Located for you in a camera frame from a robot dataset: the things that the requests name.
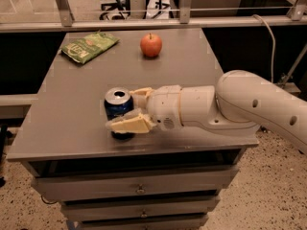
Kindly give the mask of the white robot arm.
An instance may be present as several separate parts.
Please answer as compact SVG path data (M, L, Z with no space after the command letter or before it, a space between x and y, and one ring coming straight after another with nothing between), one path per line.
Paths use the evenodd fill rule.
M229 71L214 86L147 87L126 90L122 97L111 89L106 99L112 104L134 102L131 111L106 122L106 128L115 133L198 127L216 134L238 135L261 126L289 140L300 151L307 150L307 103L247 71Z

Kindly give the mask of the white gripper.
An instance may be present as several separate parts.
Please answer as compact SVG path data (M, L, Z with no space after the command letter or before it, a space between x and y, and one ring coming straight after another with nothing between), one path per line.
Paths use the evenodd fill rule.
M162 86L155 90L150 87L131 90L130 94L136 109L107 121L106 128L120 134L149 133L155 124L163 131L181 129L180 91L179 85Z

